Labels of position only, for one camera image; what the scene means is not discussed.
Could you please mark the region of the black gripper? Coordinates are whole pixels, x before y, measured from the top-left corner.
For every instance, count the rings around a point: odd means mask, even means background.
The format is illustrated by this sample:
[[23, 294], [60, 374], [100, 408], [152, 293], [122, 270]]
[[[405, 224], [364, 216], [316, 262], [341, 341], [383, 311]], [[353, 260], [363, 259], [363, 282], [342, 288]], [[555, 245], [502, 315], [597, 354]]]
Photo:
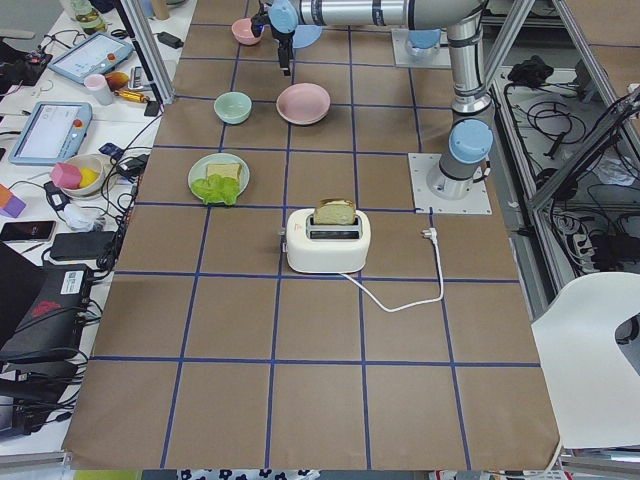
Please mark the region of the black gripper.
[[291, 60], [293, 55], [293, 38], [295, 32], [273, 31], [273, 38], [278, 42], [278, 60], [279, 66], [284, 76], [291, 75]]

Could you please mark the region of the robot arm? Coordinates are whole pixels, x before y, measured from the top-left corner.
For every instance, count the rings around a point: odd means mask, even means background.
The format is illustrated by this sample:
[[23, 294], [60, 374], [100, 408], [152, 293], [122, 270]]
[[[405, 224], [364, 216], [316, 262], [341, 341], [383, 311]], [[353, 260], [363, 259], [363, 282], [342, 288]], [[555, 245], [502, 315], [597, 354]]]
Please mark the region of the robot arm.
[[252, 18], [259, 34], [267, 25], [278, 42], [283, 74], [290, 74], [293, 37], [301, 25], [401, 26], [408, 30], [413, 50], [429, 47], [424, 35], [446, 32], [454, 98], [454, 123], [448, 150], [432, 167], [426, 183], [436, 196], [458, 200], [467, 195], [479, 165], [493, 143], [490, 127], [481, 117], [492, 106], [486, 93], [482, 12], [484, 1], [261, 1]]

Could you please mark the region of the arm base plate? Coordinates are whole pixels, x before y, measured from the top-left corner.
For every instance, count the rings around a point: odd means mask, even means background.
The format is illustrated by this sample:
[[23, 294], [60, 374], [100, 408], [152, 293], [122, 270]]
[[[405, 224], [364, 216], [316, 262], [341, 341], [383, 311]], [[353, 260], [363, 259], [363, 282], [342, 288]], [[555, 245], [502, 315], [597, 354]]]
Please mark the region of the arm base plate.
[[440, 170], [440, 154], [409, 153], [414, 210], [422, 214], [491, 215], [485, 181], [478, 167], [467, 180], [453, 180]]
[[450, 69], [448, 40], [443, 29], [391, 31], [397, 67]]

